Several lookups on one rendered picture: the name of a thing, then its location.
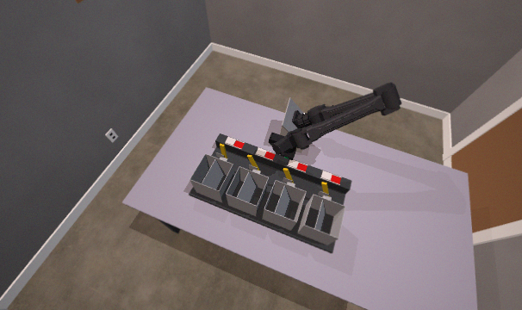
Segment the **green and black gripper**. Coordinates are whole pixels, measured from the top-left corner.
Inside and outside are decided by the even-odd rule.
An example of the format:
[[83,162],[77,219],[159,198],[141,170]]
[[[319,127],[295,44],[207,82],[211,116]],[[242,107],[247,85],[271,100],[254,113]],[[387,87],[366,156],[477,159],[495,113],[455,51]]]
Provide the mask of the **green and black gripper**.
[[293,160],[293,158],[295,156],[296,148],[297,148],[296,146],[292,149],[289,148],[288,153],[283,152],[280,154],[280,156],[284,156],[285,158],[288,158],[289,160]]

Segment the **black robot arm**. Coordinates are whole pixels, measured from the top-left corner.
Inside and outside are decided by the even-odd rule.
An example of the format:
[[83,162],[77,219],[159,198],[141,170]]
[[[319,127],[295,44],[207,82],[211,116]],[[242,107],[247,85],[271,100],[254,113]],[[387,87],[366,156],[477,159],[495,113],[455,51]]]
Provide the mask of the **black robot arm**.
[[271,133],[269,143],[278,155],[288,153],[289,148],[295,146],[306,149],[323,135],[367,115],[379,111],[382,115],[389,115],[401,108],[401,99],[395,84],[384,84],[373,92],[330,107],[319,105],[304,114],[296,110],[292,122],[298,129],[288,132],[286,136]]

